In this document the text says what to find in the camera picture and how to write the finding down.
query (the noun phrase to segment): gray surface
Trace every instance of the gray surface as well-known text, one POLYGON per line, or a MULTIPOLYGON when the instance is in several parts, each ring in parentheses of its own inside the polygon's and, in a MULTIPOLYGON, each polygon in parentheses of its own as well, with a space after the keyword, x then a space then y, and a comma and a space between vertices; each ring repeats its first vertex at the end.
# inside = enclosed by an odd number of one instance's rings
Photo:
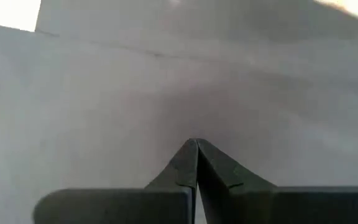
POLYGON ((313 0, 43 0, 36 31, 358 83, 358 19, 313 0))
POLYGON ((358 79, 322 81, 0 27, 0 223, 143 187, 190 137, 277 185, 358 185, 358 79))

